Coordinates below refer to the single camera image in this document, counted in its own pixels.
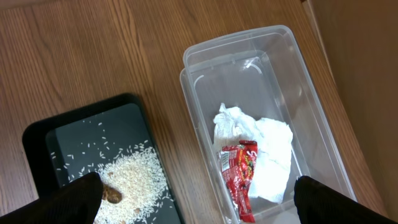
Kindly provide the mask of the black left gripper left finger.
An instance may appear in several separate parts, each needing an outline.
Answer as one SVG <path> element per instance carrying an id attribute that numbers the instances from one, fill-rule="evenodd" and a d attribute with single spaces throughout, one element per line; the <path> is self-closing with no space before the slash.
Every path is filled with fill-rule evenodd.
<path id="1" fill-rule="evenodd" d="M 102 196 L 101 178 L 96 172 L 90 172 L 49 197 L 3 215 L 1 223 L 93 223 Z"/>

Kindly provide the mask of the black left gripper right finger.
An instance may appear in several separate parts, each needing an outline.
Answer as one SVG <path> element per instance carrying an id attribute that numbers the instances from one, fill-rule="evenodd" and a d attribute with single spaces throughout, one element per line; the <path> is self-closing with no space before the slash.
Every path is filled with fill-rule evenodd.
<path id="1" fill-rule="evenodd" d="M 295 181 L 294 204 L 301 224 L 397 224 L 306 175 Z"/>

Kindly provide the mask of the large white tissue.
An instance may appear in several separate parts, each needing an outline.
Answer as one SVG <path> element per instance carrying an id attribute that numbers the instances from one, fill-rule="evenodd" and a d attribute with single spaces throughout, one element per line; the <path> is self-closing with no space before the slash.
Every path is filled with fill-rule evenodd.
<path id="1" fill-rule="evenodd" d="M 248 195 L 281 204 L 290 175 L 293 133 L 288 124 L 275 119 L 259 120 L 238 107 L 220 105 L 214 117 L 213 150 L 239 144 L 240 140 L 257 142 L 257 164 Z"/>

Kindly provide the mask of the red snack wrapper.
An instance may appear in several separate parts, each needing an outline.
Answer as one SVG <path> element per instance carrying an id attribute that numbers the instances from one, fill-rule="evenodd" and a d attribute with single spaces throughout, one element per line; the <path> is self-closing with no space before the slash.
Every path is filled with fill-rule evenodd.
<path id="1" fill-rule="evenodd" d="M 254 223 L 249 201 L 249 189 L 256 168 L 256 141 L 239 141 L 238 145 L 224 146 L 218 153 L 221 174 L 242 222 Z"/>

